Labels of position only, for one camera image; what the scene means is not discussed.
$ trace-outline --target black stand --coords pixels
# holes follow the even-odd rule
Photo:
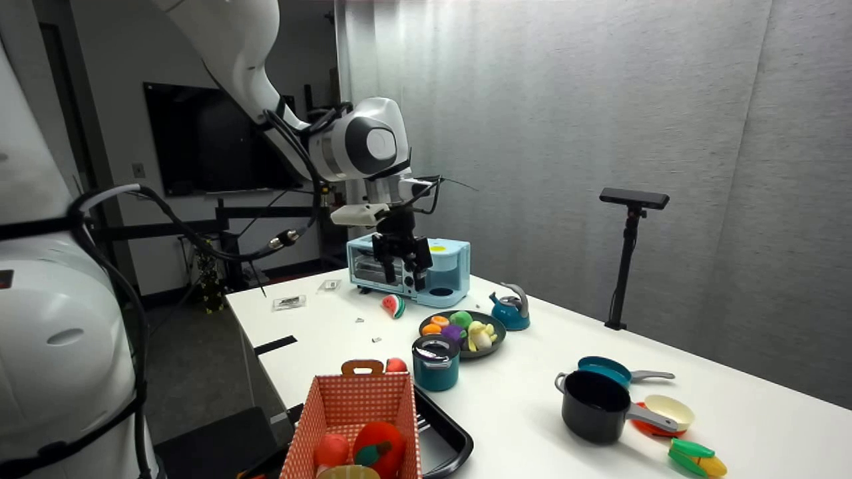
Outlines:
[[[624,312],[624,298],[628,293],[631,259],[634,259],[638,236],[640,236],[640,219],[648,216],[644,208],[663,211],[670,204],[670,195],[606,189],[600,199],[628,208],[628,219],[626,219],[626,225],[624,225],[618,281],[616,281],[610,313],[607,313],[607,321],[606,321],[614,329],[624,329],[626,325],[620,321],[620,312]]]

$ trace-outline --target pot handle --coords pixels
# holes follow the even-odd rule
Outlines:
[[[556,390],[562,390],[564,393],[564,372],[560,372],[556,378],[555,378],[555,386],[556,386]]]
[[[684,430],[683,424],[678,424],[678,420],[671,420],[667,414],[659,414],[652,409],[638,408],[638,405],[631,405],[628,418],[642,420],[642,424],[652,424],[652,425],[659,425],[663,430],[671,430],[671,433]]]
[[[631,370],[631,382],[642,380],[674,380],[674,372],[670,370]]]

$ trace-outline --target gray curtain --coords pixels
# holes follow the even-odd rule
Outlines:
[[[401,100],[422,233],[475,270],[606,320],[624,208],[642,221],[631,329],[852,408],[852,2],[361,0],[351,100]]]

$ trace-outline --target white table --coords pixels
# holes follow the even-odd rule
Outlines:
[[[490,312],[494,281],[472,278],[459,309]],[[306,302],[271,312],[274,298],[305,296]],[[343,358],[402,356],[422,320],[435,313],[409,302],[402,320],[389,320],[381,296],[362,296],[347,270],[318,273],[262,289],[232,293],[230,305],[252,346],[295,336],[298,344],[262,356],[289,408],[306,400],[315,376],[335,376]],[[727,462],[727,477],[747,479],[840,479],[852,477],[852,412],[816,396],[768,382],[740,370],[655,344],[634,332],[531,298],[534,326],[510,332],[502,352],[461,365],[461,380],[431,400],[476,441],[461,479],[544,479],[544,477],[683,477],[670,461],[670,443],[642,437],[626,424],[618,443],[598,447],[562,424],[556,372],[575,370],[580,356],[614,356],[631,370],[671,370],[678,380],[634,382],[631,396],[670,393],[695,409],[687,439],[709,443]]]

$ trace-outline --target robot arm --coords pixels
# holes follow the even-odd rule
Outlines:
[[[414,201],[438,181],[410,175],[410,143],[402,111],[391,99],[367,99],[335,120],[309,125],[282,100],[263,60],[281,26],[277,0],[156,0],[188,35],[208,72],[244,109],[267,127],[271,143],[305,181],[365,181],[367,201],[343,204],[335,225],[377,229],[377,259],[391,277],[391,260],[409,270],[431,265],[427,240],[414,236]]]

